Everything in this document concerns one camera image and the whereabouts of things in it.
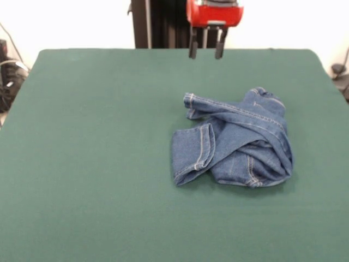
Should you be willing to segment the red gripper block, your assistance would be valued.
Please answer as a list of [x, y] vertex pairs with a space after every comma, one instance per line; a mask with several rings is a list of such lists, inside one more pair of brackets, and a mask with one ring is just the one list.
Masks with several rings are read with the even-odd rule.
[[223, 57], [228, 27], [236, 27], [243, 16], [244, 7], [238, 1], [187, 1], [186, 16], [191, 25], [189, 41], [189, 58], [195, 59], [198, 42], [197, 28], [218, 26], [219, 38], [216, 42], [215, 58]]

